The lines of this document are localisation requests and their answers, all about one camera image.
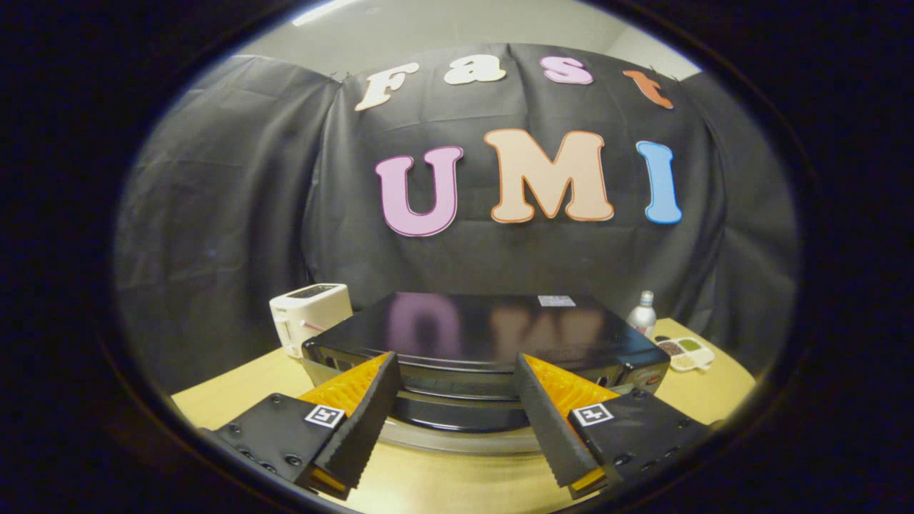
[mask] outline blue letter i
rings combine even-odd
[[[650,141],[639,141],[635,148],[647,161],[647,175],[651,178],[651,205],[644,214],[654,223],[677,223],[683,218],[683,212],[676,206],[673,169],[670,168],[673,152]]]

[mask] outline wooden table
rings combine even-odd
[[[755,385],[736,360],[674,320],[658,320],[654,333],[695,337],[716,354],[707,370],[670,369],[657,391],[657,397],[693,419],[712,423],[726,418]],[[172,398],[191,424],[217,429],[272,392],[297,397],[312,387],[301,364],[277,348]],[[368,514],[550,512],[572,503],[539,454],[444,454],[383,441],[375,446],[349,499],[329,499]]]

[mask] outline ceiling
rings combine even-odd
[[[698,71],[643,32],[573,0],[355,0],[300,27],[291,22],[237,53],[284,60],[337,79],[396,66],[422,50],[505,42],[613,55],[662,73],[675,71],[679,79]]]

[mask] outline black fabric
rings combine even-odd
[[[451,85],[449,64],[501,60],[506,77]],[[589,85],[544,75],[546,56],[572,57]],[[386,103],[355,111],[367,76],[409,62]],[[674,105],[660,107],[622,74],[639,70]],[[502,224],[492,130],[528,131],[549,158],[565,134],[605,143],[612,219]],[[673,154],[683,218],[649,221],[644,158]],[[408,155],[409,204],[434,205],[433,148],[457,145],[457,214],[430,237],[385,222],[376,165]],[[590,293],[625,316],[644,289],[658,317],[702,333],[758,373],[780,345],[797,287],[797,234],[785,176],[751,119],[714,81],[683,83],[581,50],[479,45],[409,55],[341,83],[271,59],[236,57],[163,119],[140,155],[119,223],[121,308],[142,362],[170,391],[211,378],[278,345],[269,299],[310,282],[349,286],[357,310],[394,291]]]
[[[336,84],[273,59],[228,59],[138,155],[115,281],[137,358],[168,392],[277,348],[267,302],[306,282],[294,242]]]
[[[714,138],[727,187],[713,316],[690,326],[758,374],[787,342],[802,276],[787,166],[718,80],[700,73],[683,80],[682,88]]]
[[[507,76],[497,82],[454,86],[443,75],[453,60],[492,54]],[[539,61],[569,56],[593,75],[591,85],[555,83]],[[672,80],[599,54],[539,45],[485,45],[408,56],[420,64],[392,98],[356,112],[366,72],[344,82],[328,114],[322,154],[314,172],[303,228],[303,253],[314,279],[350,284],[355,308],[393,291],[464,294],[590,292],[625,316],[643,289],[655,292],[660,317],[690,323],[713,309],[711,281],[723,232],[725,194],[714,141],[700,113]],[[661,83],[672,111],[650,102],[624,70],[641,70]],[[565,134],[603,137],[602,168],[611,220],[580,222],[562,210],[552,220],[536,208],[520,224],[491,217],[499,202],[498,161],[484,140],[492,130],[527,130],[554,158]],[[642,140],[670,147],[675,187],[684,218],[675,225],[644,216],[650,183]],[[458,145],[457,217],[445,231],[407,238],[384,221],[381,160],[410,155],[410,207],[434,202],[432,175],[422,156]]]

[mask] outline letter m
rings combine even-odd
[[[533,206],[524,198],[524,183],[548,218],[555,218],[571,185],[571,201],[565,208],[573,220],[603,221],[612,218],[606,199],[597,134],[572,131],[565,134],[554,161],[549,160],[533,137],[524,130],[495,130],[485,142],[498,154],[501,201],[492,209],[500,223],[520,223],[533,218]]]

